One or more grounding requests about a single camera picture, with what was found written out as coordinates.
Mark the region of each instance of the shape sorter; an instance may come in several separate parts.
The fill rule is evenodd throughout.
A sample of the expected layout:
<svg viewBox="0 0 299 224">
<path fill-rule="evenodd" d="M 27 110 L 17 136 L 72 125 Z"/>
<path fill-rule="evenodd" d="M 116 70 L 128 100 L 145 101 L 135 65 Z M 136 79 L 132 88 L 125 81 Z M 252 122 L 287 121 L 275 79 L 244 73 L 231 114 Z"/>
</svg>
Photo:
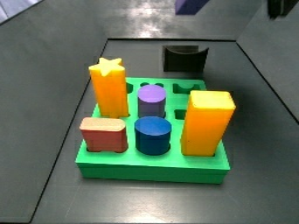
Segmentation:
<svg viewBox="0 0 299 224">
<path fill-rule="evenodd" d="M 83 140 L 76 164 L 84 178 L 136 179 L 171 182 L 220 184 L 228 171 L 229 162 L 221 141 L 213 157 L 193 157 L 181 154 L 180 138 L 183 119 L 191 90 L 205 90 L 201 80 L 125 78 L 129 117 L 125 121 L 128 149 L 89 152 Z M 165 89 L 165 117 L 172 124 L 171 149 L 160 156 L 148 156 L 136 149 L 135 121 L 137 120 L 137 89 L 155 84 Z M 93 117 L 101 117 L 99 106 Z"/>
</svg>

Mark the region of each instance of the star shape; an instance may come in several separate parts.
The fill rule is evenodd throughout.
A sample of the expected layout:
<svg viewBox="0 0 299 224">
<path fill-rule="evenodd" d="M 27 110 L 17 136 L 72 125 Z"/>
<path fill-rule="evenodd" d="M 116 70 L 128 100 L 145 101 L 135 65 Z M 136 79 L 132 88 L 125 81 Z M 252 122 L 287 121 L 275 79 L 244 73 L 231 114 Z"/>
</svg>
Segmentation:
<svg viewBox="0 0 299 224">
<path fill-rule="evenodd" d="M 100 71 L 101 76 L 108 76 L 111 71 L 124 71 L 121 59 L 99 58 L 97 64 L 88 68 L 89 71 Z"/>
</svg>

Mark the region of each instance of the yellow prism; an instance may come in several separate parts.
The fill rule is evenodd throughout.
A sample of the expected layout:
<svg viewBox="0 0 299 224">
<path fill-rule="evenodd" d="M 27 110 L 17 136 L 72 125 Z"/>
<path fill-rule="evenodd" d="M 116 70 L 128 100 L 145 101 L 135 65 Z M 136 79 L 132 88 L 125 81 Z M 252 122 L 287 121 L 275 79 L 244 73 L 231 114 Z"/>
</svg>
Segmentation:
<svg viewBox="0 0 299 224">
<path fill-rule="evenodd" d="M 235 108 L 229 92 L 191 91 L 181 131 L 184 156 L 213 156 Z"/>
</svg>

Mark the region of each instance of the red arch block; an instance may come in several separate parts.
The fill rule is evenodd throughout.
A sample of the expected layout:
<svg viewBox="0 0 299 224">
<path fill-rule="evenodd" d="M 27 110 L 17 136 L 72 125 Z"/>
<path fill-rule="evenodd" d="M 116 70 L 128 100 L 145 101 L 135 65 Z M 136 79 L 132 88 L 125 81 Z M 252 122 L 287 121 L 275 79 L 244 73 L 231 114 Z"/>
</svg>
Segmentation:
<svg viewBox="0 0 299 224">
<path fill-rule="evenodd" d="M 88 151 L 127 150 L 127 125 L 121 119 L 85 117 L 79 126 Z"/>
</svg>

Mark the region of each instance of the yellow star block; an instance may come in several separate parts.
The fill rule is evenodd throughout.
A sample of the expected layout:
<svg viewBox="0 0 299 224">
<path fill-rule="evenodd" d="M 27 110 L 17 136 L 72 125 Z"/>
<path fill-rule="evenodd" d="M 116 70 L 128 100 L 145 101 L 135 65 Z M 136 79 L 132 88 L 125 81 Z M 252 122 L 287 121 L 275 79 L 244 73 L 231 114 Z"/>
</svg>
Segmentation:
<svg viewBox="0 0 299 224">
<path fill-rule="evenodd" d="M 95 89 L 99 111 L 103 116 L 128 116 L 127 71 L 121 59 L 99 59 L 88 68 Z"/>
</svg>

